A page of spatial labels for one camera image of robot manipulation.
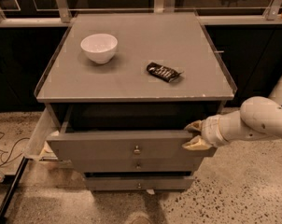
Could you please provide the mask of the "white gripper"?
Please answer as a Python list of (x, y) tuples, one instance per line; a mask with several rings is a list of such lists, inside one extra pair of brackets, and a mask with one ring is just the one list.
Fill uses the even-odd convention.
[(211, 116), (204, 121), (195, 120), (185, 127), (188, 132), (198, 132), (201, 135), (193, 137), (182, 145), (189, 151), (208, 150), (211, 147), (222, 147), (229, 145), (219, 128), (220, 115)]

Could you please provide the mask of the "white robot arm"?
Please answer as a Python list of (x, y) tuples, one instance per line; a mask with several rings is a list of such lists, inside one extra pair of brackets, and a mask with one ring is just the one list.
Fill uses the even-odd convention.
[(196, 120), (185, 130), (199, 133), (182, 145), (187, 150), (208, 150), (237, 140), (282, 139), (282, 76), (268, 98), (248, 98), (237, 111)]

